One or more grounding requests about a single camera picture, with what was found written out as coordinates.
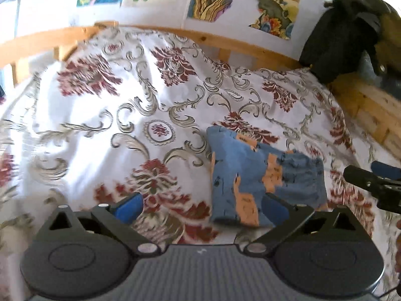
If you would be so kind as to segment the floral white bedspread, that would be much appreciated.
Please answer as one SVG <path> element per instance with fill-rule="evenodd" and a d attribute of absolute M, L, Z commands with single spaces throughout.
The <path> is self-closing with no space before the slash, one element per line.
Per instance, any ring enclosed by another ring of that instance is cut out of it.
<path fill-rule="evenodd" d="M 327 88 L 306 69 L 232 67 L 185 37 L 113 28 L 1 98 L 1 299 L 27 297 L 20 257 L 63 202 L 83 211 L 138 192 L 133 227 L 161 246 L 244 245 L 265 233 L 265 217 L 242 225 L 234 196 L 220 207 L 209 127 L 300 160 L 306 173 L 283 192 L 325 211 L 348 206 L 384 257 L 379 291 L 397 298 L 398 216 L 342 175 L 396 160 Z"/>

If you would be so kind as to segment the blue pants with orange cars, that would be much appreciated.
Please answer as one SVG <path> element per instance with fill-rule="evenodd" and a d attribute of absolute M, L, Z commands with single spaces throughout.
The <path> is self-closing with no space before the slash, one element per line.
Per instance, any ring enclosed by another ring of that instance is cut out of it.
<path fill-rule="evenodd" d="M 327 202 L 324 163 L 283 152 L 222 126 L 207 129 L 211 148 L 211 221 L 248 227 L 271 225 L 262 212 L 267 194 L 318 209 Z"/>

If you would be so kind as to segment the yellow landscape poster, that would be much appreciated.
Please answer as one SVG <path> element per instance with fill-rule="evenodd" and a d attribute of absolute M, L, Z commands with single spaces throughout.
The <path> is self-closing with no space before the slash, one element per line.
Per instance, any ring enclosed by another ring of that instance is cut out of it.
<path fill-rule="evenodd" d="M 258 0 L 260 14 L 249 27 L 290 40 L 299 3 L 300 0 Z"/>

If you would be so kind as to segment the wooden bed frame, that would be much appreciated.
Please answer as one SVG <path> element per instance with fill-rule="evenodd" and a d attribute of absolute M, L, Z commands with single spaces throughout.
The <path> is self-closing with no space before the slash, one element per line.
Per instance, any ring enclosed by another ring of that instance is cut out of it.
<path fill-rule="evenodd" d="M 67 60 L 79 42 L 90 39 L 104 28 L 117 26 L 116 21 L 104 21 L 90 27 L 68 27 L 6 41 L 1 44 L 1 66 L 11 65 L 13 83 L 18 85 L 31 74 L 30 56 L 51 50 L 54 59 Z M 254 58 L 255 69 L 265 67 L 273 71 L 289 71 L 300 67 L 290 57 L 236 39 L 187 29 L 166 28 L 165 31 L 217 48 L 218 58 L 223 62 L 236 52 Z M 356 73 L 341 75 L 328 87 L 349 116 L 379 144 L 400 156 L 399 100 L 370 85 Z"/>

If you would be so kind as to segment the dark clothes pile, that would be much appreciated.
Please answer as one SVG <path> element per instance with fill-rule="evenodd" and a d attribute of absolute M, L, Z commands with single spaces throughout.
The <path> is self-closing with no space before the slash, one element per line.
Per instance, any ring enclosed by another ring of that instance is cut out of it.
<path fill-rule="evenodd" d="M 324 7 L 299 63 L 329 84 L 357 72 L 367 54 L 380 87 L 400 98 L 400 14 L 384 0 L 332 0 Z"/>

